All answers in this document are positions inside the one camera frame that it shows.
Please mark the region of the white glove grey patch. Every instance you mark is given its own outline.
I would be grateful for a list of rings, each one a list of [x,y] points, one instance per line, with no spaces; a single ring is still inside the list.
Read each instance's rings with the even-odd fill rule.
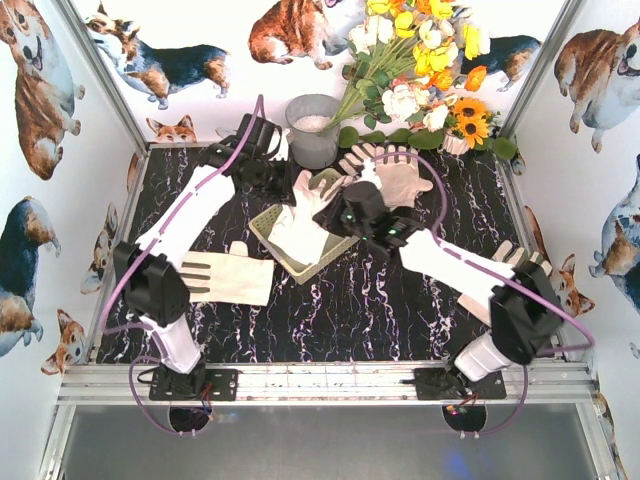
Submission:
[[[352,181],[348,176],[339,176],[328,187],[327,180],[321,179],[319,184],[311,189],[311,178],[310,171],[300,172],[293,185],[296,205],[282,207],[268,237],[271,244],[304,265],[319,262],[329,236],[329,232],[318,226],[312,217],[323,210],[342,187]]]

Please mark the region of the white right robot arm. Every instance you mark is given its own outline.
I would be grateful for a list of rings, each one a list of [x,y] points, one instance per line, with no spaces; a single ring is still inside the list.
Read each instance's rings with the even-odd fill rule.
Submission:
[[[563,323],[561,302],[540,264],[490,260],[445,242],[415,221],[410,208],[390,210],[371,182],[341,189],[313,219],[334,235],[366,241],[384,258],[446,284],[469,297],[473,307],[487,310],[489,331],[460,351],[450,367],[466,381],[530,364]]]

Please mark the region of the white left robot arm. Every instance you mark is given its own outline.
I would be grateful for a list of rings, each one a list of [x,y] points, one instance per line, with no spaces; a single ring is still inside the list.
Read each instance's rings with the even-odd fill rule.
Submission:
[[[188,326],[190,292],[179,274],[187,252],[213,216],[243,187],[275,203],[294,204],[290,133],[257,115],[207,147],[191,178],[163,216],[135,242],[119,242],[112,261],[122,299],[139,328],[156,342],[161,361],[178,374],[201,358]]]

